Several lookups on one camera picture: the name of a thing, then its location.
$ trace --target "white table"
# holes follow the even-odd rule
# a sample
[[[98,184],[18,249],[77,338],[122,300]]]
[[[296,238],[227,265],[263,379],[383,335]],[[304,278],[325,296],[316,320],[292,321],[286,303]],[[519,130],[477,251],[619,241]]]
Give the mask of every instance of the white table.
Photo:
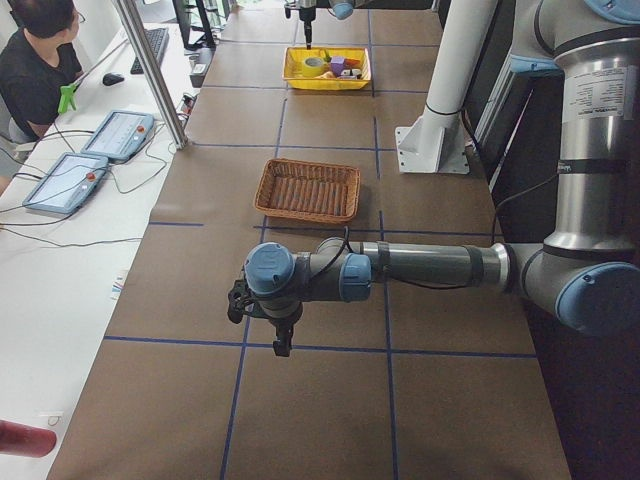
[[[171,40],[161,69],[174,105],[178,105],[184,92],[196,92],[189,81],[189,61],[183,54],[178,26],[168,27]],[[119,32],[105,53],[124,35]],[[113,109],[152,113],[160,121],[146,79],[129,74],[134,56],[127,43],[92,72],[76,92],[78,110],[61,115],[58,128],[94,130]],[[122,73],[125,81],[105,87],[102,76],[106,72]],[[68,134],[65,138],[79,150],[89,137]],[[59,136],[44,140],[21,172],[39,174],[31,166],[47,171],[68,151]],[[119,193],[113,176],[108,175],[70,219],[48,226],[7,228],[60,244],[142,237],[175,151],[166,128],[160,130],[148,151],[168,162],[167,166],[134,192]],[[115,166],[113,173],[121,190],[126,191],[162,166],[162,161],[143,150],[129,163]],[[0,197],[0,210],[20,205],[34,185],[15,179]],[[46,223],[57,218],[19,208],[1,213],[0,223]],[[58,435],[58,445],[46,457],[0,455],[0,478],[46,477],[115,307],[112,285],[119,273],[131,266],[138,245],[138,241],[131,241],[57,248],[0,230],[0,418],[50,428]]]

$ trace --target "purple block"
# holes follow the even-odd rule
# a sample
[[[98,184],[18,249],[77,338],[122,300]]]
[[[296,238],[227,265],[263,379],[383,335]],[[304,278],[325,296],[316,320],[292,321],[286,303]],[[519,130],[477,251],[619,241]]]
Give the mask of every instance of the purple block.
[[[339,77],[342,73],[342,70],[344,70],[345,60],[346,59],[344,57],[341,57],[339,55],[331,57],[331,71],[336,77]]]

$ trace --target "yellow bin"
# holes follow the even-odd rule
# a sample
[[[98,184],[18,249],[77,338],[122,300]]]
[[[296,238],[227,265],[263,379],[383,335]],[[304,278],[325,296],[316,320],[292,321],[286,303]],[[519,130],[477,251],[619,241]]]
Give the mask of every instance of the yellow bin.
[[[359,65],[354,68],[362,70],[362,78],[308,78],[302,75],[302,64],[307,58],[335,56],[357,60]],[[311,50],[306,47],[289,47],[284,56],[282,78],[293,88],[304,90],[358,90],[371,81],[369,52],[366,48],[358,47],[316,47]]]

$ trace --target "red cylinder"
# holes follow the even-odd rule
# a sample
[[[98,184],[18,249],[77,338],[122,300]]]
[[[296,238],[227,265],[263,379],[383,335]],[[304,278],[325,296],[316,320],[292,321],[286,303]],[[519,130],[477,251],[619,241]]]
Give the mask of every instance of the red cylinder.
[[[56,433],[51,430],[0,420],[0,453],[44,457],[56,441]]]

